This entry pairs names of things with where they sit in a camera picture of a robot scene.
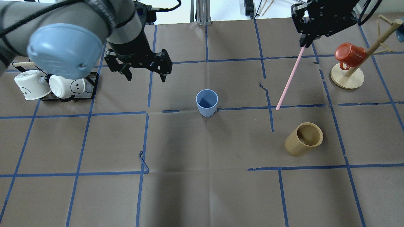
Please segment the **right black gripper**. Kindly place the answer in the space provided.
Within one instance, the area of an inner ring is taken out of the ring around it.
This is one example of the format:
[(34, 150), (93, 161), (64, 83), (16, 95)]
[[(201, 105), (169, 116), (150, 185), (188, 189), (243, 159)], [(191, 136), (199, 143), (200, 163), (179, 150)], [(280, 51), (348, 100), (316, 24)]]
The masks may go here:
[(308, 48), (314, 40), (332, 36), (357, 23), (354, 7), (358, 0), (309, 0), (291, 6), (291, 18), (300, 34), (299, 46)]

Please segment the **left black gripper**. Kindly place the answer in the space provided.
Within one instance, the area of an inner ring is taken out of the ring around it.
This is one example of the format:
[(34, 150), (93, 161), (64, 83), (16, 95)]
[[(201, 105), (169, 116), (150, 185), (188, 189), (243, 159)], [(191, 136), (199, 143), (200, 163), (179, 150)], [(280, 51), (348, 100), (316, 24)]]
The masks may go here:
[(132, 81), (130, 68), (145, 68), (160, 74), (163, 83), (168, 73), (172, 72), (173, 63), (167, 50), (155, 53), (150, 48), (145, 32), (141, 32), (134, 40), (124, 44), (108, 42), (104, 59), (112, 72), (119, 72), (128, 81)]

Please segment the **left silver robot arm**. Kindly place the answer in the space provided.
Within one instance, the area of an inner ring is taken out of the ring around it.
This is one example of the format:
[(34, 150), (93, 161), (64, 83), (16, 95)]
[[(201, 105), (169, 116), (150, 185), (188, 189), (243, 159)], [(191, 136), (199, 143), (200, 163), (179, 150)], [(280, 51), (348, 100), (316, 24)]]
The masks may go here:
[(154, 53), (144, 32), (157, 12), (136, 0), (1, 1), (1, 73), (18, 56), (66, 79), (83, 79), (103, 54), (107, 66), (131, 81), (130, 68), (145, 68), (165, 82), (173, 63)]

